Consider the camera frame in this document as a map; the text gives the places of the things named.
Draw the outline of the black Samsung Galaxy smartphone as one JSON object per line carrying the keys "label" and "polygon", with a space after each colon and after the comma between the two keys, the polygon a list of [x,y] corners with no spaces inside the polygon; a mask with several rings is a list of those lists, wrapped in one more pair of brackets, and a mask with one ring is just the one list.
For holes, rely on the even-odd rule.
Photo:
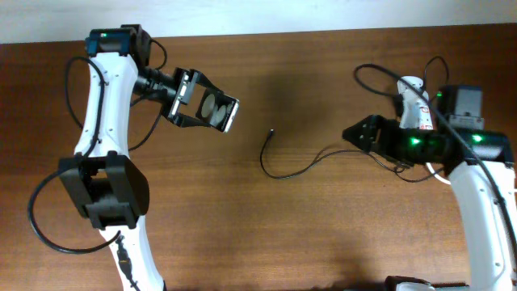
{"label": "black Samsung Galaxy smartphone", "polygon": [[240,102],[222,91],[206,89],[195,116],[220,132],[227,133],[237,115]]}

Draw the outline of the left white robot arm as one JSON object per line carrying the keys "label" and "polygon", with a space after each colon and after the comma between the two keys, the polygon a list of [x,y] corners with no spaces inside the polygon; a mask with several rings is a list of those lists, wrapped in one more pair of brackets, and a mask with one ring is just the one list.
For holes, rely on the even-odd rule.
{"label": "left white robot arm", "polygon": [[139,24],[94,29],[86,38],[90,91],[82,134],[71,158],[59,162],[60,180],[79,214],[99,230],[125,290],[164,290],[146,233],[149,183],[129,157],[132,99],[160,105],[158,115],[180,127],[226,133],[239,101],[200,71],[172,75],[149,65],[153,39]]}

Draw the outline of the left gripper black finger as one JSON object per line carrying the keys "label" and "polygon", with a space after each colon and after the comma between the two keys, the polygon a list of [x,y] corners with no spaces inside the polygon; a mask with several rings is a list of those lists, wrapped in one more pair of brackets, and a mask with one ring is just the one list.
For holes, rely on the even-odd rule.
{"label": "left gripper black finger", "polygon": [[223,93],[223,90],[221,90],[220,88],[215,86],[202,72],[200,72],[198,70],[193,70],[192,72],[193,72],[192,81],[196,85],[200,85],[202,87]]}
{"label": "left gripper black finger", "polygon": [[176,116],[174,116],[174,124],[179,126],[180,128],[211,127],[211,125],[205,121],[199,120],[195,117],[186,116],[182,113],[178,113]]}

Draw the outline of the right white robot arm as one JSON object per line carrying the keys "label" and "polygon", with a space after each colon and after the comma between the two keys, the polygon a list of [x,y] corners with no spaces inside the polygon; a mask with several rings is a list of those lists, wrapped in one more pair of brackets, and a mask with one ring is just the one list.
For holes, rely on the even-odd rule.
{"label": "right white robot arm", "polygon": [[516,288],[515,160],[507,136],[486,131],[482,90],[445,85],[438,92],[443,120],[400,85],[399,121],[371,115],[343,131],[343,139],[404,167],[440,163],[460,207],[469,251],[468,290]]}

